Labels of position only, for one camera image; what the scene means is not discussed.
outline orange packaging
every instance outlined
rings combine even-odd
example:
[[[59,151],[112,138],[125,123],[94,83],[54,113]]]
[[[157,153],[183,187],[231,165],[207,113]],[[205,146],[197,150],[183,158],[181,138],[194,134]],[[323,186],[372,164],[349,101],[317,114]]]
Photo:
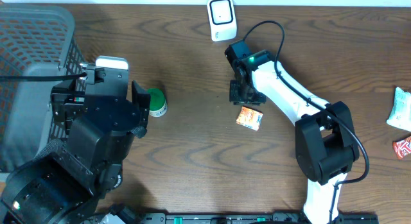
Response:
[[[237,124],[257,131],[262,117],[263,114],[261,112],[257,112],[251,108],[242,107],[237,118]]]
[[[408,154],[411,153],[411,137],[407,137],[406,139],[398,142],[393,142],[392,147],[397,154],[398,159],[402,159]]]

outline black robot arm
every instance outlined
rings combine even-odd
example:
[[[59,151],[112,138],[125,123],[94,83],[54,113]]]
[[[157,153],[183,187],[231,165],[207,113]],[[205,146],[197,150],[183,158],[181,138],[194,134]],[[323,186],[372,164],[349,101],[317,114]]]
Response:
[[[150,95],[128,69],[83,65],[85,92],[75,81],[51,92],[53,118],[67,139],[55,139],[8,177],[0,202],[3,223],[81,223],[99,199],[121,183],[122,161],[134,137],[146,133]]]

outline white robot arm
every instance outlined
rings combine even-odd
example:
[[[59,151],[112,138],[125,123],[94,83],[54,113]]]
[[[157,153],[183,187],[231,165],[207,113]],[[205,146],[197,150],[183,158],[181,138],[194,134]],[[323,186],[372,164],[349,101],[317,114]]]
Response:
[[[340,188],[339,182],[344,181],[359,157],[358,146],[347,130],[334,121],[343,121],[353,131],[349,109],[342,102],[331,105],[312,94],[278,61],[275,69],[276,56],[267,50],[252,54],[244,40],[225,50],[236,77],[230,83],[230,101],[258,105],[267,97],[290,119],[295,126],[297,162],[308,177],[304,214],[313,224],[329,223],[330,212],[332,220],[338,216],[340,190],[335,190],[335,185]],[[323,138],[322,130],[332,130],[332,134]]]
[[[299,92],[303,93],[306,97],[322,106],[326,107],[328,101],[319,98],[305,89],[300,83],[294,80],[278,62],[278,70],[281,72],[283,78],[290,83]],[[252,72],[252,82],[258,92],[263,93],[270,98],[275,105],[277,105],[281,111],[290,119],[293,125],[300,120],[305,114],[313,115],[320,112],[317,108],[307,104],[301,97],[291,91],[278,77],[274,70],[273,61],[269,61],[265,64],[258,66],[258,69]],[[318,182],[313,182],[308,179],[308,191],[307,200],[304,204],[304,214],[313,224],[325,224],[329,220],[329,210],[331,202],[333,201],[334,185],[338,181],[343,181],[347,176],[347,173],[340,173],[333,177],[324,185],[320,185]],[[335,198],[335,206],[333,208],[333,219],[338,216],[337,203],[340,194],[340,189],[337,191],[337,197]]]

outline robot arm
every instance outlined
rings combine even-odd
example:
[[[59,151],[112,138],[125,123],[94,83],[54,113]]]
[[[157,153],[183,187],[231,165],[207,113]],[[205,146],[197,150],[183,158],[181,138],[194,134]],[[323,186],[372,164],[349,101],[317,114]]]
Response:
[[[274,57],[268,51],[252,54],[243,40],[231,44],[225,55],[232,65],[236,81],[231,82],[230,99],[234,104],[258,105],[271,99],[295,125],[295,151],[297,162],[308,177],[307,200],[304,214],[311,223],[329,222],[329,211],[333,201],[336,182],[343,181],[352,163],[358,159],[358,147],[341,128],[330,121],[319,109],[307,104],[277,77]],[[348,108],[338,102],[330,105],[294,80],[280,63],[281,76],[311,101],[327,108],[343,118],[353,130]],[[322,130],[333,130],[330,136],[322,138]],[[332,218],[338,216],[337,191]]]
[[[122,181],[122,161],[134,137],[146,133],[150,95],[132,82],[126,99],[128,65],[101,56],[83,64],[85,92],[74,80],[53,87],[56,125],[68,139],[55,139],[31,162],[9,175],[0,199],[3,223],[81,223]]]

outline white label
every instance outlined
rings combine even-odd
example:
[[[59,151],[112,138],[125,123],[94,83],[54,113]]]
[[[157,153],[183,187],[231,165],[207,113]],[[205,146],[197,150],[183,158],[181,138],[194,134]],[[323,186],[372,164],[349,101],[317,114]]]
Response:
[[[150,110],[150,116],[152,116],[152,117],[161,117],[166,112],[167,112],[167,102],[165,102],[164,105],[162,106],[162,108],[160,108],[157,111],[151,111]]]

